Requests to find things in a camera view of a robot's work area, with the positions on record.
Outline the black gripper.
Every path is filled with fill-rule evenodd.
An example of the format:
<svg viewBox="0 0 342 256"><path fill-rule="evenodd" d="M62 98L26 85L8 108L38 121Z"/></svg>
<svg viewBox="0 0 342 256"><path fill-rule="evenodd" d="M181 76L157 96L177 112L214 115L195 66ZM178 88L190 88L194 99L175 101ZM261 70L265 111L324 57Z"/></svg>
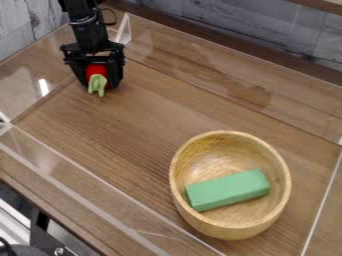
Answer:
<svg viewBox="0 0 342 256"><path fill-rule="evenodd" d="M110 88L115 89L119 86L126 65L125 45L122 43L109 41L95 50L84 50L78 43L71 43L62 45L60 51L64 55L64 64L71 67L80 85L84 88L88 87L86 74L86 67L88 64L107 63L107 80Z"/></svg>

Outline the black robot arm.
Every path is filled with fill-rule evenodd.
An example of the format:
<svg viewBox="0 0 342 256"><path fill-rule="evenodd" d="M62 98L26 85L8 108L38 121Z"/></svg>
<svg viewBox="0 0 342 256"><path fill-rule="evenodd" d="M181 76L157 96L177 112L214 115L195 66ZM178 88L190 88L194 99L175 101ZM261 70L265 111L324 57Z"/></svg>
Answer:
<svg viewBox="0 0 342 256"><path fill-rule="evenodd" d="M90 89L91 76L100 74L107 79L106 89L115 89L125 73L125 45L110 40L107 22L100 4L106 0L58 0L62 11L68 15L76 41L63 44L60 51L82 86Z"/></svg>

